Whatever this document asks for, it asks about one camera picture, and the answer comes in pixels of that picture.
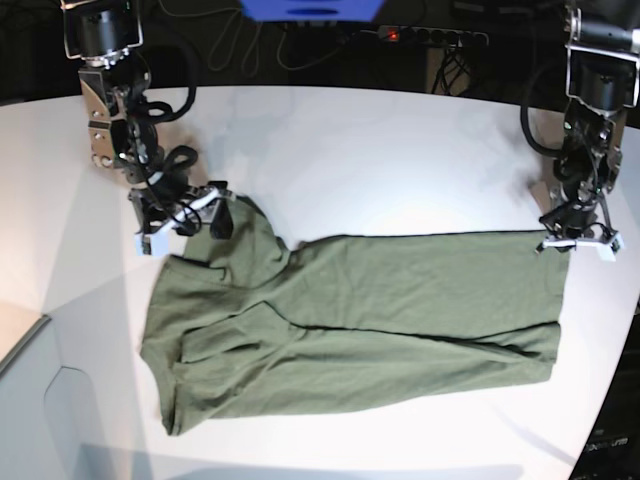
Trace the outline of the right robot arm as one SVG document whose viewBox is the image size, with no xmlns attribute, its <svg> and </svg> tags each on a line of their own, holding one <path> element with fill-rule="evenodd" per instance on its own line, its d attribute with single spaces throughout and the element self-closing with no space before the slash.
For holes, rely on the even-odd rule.
<svg viewBox="0 0 640 480">
<path fill-rule="evenodd" d="M 187 145 L 166 151 L 158 139 L 158 125 L 181 119 L 195 102 L 198 60 L 193 46 L 176 32 L 166 32 L 186 66 L 187 97 L 174 109 L 146 96 L 152 76 L 139 52 L 145 34 L 139 2 L 63 1 L 60 8 L 65 54 L 83 62 L 78 78 L 92 160 L 121 171 L 129 183 L 143 253 L 151 254 L 153 241 L 171 231 L 192 237 L 207 228 L 212 238 L 229 239 L 234 195 L 227 182 L 191 184 L 189 171 L 198 152 Z"/>
</svg>

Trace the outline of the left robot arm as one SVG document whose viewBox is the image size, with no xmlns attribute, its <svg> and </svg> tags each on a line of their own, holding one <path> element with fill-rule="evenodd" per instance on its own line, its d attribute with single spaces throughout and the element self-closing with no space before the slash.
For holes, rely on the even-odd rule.
<svg viewBox="0 0 640 480">
<path fill-rule="evenodd" d="M 536 251 L 592 247 L 612 261 L 623 240 L 611 224 L 607 196 L 621 169 L 627 114 L 639 103 L 639 4 L 569 1 L 565 29 L 568 104 L 561 145 L 538 142 L 529 117 L 537 80 L 559 61 L 549 60 L 532 74 L 520 106 L 525 140 L 551 159 L 557 182 L 548 191 L 551 208 L 539 219 L 546 236 Z"/>
</svg>

